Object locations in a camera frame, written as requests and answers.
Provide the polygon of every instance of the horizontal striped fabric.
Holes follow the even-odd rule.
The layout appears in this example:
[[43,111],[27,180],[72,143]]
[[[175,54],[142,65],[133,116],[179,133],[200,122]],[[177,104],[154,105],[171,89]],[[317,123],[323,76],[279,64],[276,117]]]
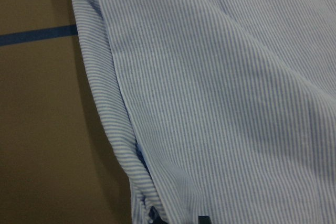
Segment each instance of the horizontal striped fabric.
[[133,223],[336,223],[336,0],[72,2]]

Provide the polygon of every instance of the striped fabric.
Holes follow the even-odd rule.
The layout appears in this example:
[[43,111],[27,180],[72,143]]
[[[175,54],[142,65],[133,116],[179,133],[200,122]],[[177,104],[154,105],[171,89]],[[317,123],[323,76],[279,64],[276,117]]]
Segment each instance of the striped fabric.
[[72,0],[133,223],[336,223],[336,0]]

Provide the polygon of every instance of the blue line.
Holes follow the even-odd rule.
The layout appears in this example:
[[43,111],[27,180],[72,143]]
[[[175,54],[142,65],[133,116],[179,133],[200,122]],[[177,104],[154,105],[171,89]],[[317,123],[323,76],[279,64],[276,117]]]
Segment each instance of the blue line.
[[53,39],[77,34],[76,25],[24,31],[22,33],[0,35],[0,46],[7,46],[42,39]]

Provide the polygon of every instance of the cloth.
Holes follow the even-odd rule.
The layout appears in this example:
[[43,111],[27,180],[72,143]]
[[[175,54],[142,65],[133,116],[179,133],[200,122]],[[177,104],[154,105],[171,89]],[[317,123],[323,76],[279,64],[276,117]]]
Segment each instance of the cloth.
[[336,223],[336,0],[72,3],[133,223]]

